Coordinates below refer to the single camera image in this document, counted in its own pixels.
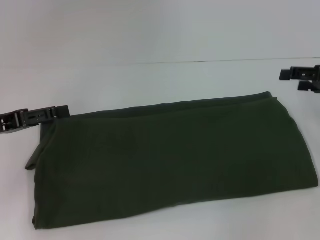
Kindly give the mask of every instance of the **folded cloth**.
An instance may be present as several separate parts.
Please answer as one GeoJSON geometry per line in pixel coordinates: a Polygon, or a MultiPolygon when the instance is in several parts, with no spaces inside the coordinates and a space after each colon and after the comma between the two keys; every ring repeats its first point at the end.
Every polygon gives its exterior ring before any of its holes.
{"type": "Polygon", "coordinates": [[[36,229],[318,186],[294,120],[269,92],[102,111],[42,128],[36,229]]]}

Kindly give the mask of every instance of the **fabric fold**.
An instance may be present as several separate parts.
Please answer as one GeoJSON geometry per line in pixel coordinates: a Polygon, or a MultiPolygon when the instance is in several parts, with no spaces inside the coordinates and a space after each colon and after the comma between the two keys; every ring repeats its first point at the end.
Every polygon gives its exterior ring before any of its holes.
{"type": "Polygon", "coordinates": [[[318,186],[307,145],[269,92],[72,116],[42,129],[36,229],[318,186]]]}

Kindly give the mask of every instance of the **white background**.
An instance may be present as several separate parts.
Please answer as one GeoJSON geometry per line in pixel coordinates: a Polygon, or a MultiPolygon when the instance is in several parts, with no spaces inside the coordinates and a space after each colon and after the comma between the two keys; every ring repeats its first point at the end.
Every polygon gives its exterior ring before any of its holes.
{"type": "MultiPolygon", "coordinates": [[[[68,105],[72,115],[270,91],[320,166],[320,95],[279,81],[320,64],[314,0],[2,0],[0,113],[68,105]]],[[[40,129],[0,135],[3,240],[316,240],[319,188],[34,230],[40,129]]]]}

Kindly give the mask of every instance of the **green pouch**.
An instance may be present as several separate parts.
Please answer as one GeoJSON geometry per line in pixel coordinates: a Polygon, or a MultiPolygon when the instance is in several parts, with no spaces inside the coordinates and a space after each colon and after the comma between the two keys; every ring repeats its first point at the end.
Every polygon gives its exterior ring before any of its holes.
{"type": "Polygon", "coordinates": [[[26,168],[36,229],[318,186],[296,123],[268,92],[58,119],[26,168]]]}

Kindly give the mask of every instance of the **olive green fabric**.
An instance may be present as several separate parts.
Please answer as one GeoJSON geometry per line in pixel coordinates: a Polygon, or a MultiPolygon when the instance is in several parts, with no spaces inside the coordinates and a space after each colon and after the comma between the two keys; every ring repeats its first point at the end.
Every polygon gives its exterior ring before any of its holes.
{"type": "Polygon", "coordinates": [[[318,186],[294,120],[270,93],[76,115],[43,128],[36,229],[318,186]]]}

